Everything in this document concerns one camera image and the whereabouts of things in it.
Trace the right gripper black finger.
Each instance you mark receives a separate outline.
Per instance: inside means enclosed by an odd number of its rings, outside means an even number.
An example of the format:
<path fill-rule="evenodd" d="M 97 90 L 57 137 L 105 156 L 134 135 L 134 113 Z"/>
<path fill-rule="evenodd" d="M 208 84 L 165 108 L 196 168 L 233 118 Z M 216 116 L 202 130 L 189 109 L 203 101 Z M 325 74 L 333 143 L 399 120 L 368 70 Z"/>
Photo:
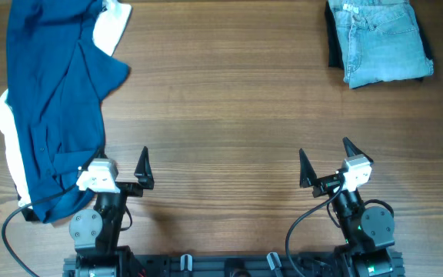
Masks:
<path fill-rule="evenodd" d="M 342 139 L 345 151 L 348 157 L 356 156 L 356 155 L 363 155 L 366 157 L 366 159 L 373 163 L 374 160 L 370 158 L 367 154 L 365 154 L 361 149 L 359 149 L 348 137 L 344 137 Z"/>
<path fill-rule="evenodd" d="M 315 170 L 311 166 L 311 163 L 303 149 L 299 149 L 299 161 L 300 161 L 300 178 L 299 178 L 300 187 L 309 188 L 315 186 L 315 180 L 317 179 L 317 175 L 315 174 Z"/>

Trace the dark blue polo shirt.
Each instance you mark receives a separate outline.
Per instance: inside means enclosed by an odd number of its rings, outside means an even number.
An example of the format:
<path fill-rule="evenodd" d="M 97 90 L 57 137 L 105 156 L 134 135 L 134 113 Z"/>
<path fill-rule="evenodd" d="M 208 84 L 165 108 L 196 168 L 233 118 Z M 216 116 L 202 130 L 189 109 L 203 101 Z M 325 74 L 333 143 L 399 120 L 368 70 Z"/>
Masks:
<path fill-rule="evenodd" d="M 28 193 L 43 223 L 86 206 L 78 169 L 105 145 L 101 103 L 129 67 L 99 49 L 96 0 L 14 1 L 7 31 L 7 103 L 18 133 Z"/>

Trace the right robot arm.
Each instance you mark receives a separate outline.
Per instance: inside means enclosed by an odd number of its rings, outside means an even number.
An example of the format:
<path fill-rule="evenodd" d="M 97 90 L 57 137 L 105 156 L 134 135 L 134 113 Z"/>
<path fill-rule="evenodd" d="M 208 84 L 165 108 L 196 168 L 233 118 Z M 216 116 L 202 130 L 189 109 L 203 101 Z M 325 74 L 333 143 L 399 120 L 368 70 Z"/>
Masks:
<path fill-rule="evenodd" d="M 343 138 L 343 144 L 347 157 L 341 168 L 321 178 L 305 152 L 299 151 L 299 185 L 311 187 L 315 198 L 327 197 L 300 220 L 322 207 L 333 209 L 331 220 L 341 230 L 345 244 L 335 247 L 327 257 L 326 268 L 331 275 L 392 276 L 395 267 L 388 248 L 395 244 L 394 211 L 386 202 L 362 200 L 358 188 L 370 180 L 374 161 L 349 138 Z"/>

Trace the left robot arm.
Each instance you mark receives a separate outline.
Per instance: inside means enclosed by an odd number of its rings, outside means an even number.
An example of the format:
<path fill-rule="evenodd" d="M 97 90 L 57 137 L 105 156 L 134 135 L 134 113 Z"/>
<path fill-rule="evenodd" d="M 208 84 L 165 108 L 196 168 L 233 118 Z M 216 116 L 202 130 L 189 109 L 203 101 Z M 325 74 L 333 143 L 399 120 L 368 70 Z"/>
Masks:
<path fill-rule="evenodd" d="M 69 224 L 74 239 L 76 257 L 66 259 L 63 276 L 146 276 L 145 267 L 136 259 L 128 246 L 119 246 L 125 215 L 131 213 L 126 202 L 129 197 L 141 197 L 144 190 L 154 188 L 148 149 L 144 147 L 135 167 L 135 182 L 118 182 L 118 168 L 114 160 L 106 157 L 104 149 L 78 168 L 77 186 L 92 191 L 97 199 L 92 209 L 76 212 Z"/>

